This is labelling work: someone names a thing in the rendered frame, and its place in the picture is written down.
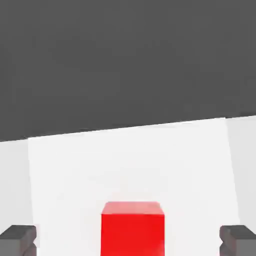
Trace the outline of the small red cube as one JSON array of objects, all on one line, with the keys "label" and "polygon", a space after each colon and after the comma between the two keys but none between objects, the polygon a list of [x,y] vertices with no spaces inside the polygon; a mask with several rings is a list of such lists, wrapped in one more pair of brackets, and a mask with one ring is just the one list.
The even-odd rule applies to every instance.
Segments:
[{"label": "small red cube", "polygon": [[100,256],[165,256],[165,214],[156,201],[109,201],[101,212]]}]

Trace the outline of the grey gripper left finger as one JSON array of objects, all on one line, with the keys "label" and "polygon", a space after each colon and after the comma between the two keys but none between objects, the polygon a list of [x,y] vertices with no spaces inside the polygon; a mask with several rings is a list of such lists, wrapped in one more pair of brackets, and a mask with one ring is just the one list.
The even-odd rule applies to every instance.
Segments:
[{"label": "grey gripper left finger", "polygon": [[0,256],[37,256],[34,225],[11,225],[0,234]]}]

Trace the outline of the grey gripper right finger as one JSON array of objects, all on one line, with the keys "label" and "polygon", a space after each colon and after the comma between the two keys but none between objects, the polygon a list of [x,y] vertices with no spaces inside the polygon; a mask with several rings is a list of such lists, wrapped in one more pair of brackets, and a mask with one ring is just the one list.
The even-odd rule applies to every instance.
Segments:
[{"label": "grey gripper right finger", "polygon": [[245,225],[222,225],[219,256],[256,256],[256,234]]}]

